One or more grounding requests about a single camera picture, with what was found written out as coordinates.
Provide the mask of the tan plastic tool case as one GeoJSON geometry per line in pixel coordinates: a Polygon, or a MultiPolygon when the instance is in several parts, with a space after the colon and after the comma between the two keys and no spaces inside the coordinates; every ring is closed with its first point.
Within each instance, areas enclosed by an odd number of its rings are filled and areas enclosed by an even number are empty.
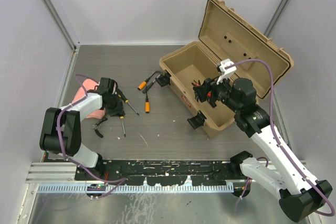
{"type": "Polygon", "coordinates": [[[233,124],[234,113],[221,102],[210,103],[210,92],[202,103],[193,87],[207,78],[215,85],[247,78],[260,101],[293,68],[293,59],[225,2],[207,0],[198,40],[162,57],[159,66],[163,73],[157,83],[170,86],[189,109],[191,127],[214,138],[233,124]]]}

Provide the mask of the yellow black screwdriver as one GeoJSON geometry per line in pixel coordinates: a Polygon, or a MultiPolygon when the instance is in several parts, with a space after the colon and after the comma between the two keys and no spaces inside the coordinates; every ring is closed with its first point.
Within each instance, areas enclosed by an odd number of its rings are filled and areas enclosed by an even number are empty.
{"type": "Polygon", "coordinates": [[[119,96],[119,98],[125,103],[127,104],[134,112],[136,115],[139,116],[139,113],[136,111],[136,109],[131,105],[131,103],[129,102],[129,100],[126,98],[126,96],[123,94],[123,92],[118,89],[117,90],[117,95],[119,96]]]}
{"type": "Polygon", "coordinates": [[[123,135],[124,135],[124,137],[126,137],[126,131],[125,131],[125,125],[124,125],[124,116],[123,115],[120,116],[120,120],[121,120],[123,135]]]}

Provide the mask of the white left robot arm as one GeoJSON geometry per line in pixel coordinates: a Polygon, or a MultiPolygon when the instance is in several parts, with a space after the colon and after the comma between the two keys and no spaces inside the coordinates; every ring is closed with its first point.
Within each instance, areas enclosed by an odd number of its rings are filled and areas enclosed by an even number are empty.
{"type": "Polygon", "coordinates": [[[81,122],[91,114],[102,111],[120,113],[121,99],[118,83],[110,78],[93,82],[92,88],[81,85],[77,98],[60,108],[48,108],[45,112],[39,147],[49,153],[70,159],[93,180],[105,174],[102,156],[82,143],[81,122]]]}

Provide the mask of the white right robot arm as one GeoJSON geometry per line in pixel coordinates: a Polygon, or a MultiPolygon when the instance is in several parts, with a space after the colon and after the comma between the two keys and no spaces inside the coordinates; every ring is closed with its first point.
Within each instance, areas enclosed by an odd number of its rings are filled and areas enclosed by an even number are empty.
{"type": "Polygon", "coordinates": [[[215,105],[220,101],[231,109],[237,126],[253,140],[272,161],[275,172],[262,166],[256,158],[244,152],[231,158],[233,177],[249,177],[278,200],[280,208],[293,222],[299,222],[316,212],[327,202],[332,186],[318,180],[288,147],[274,126],[268,113],[256,101],[256,90],[251,80],[224,79],[217,83],[206,79],[193,84],[196,101],[215,105]]]}

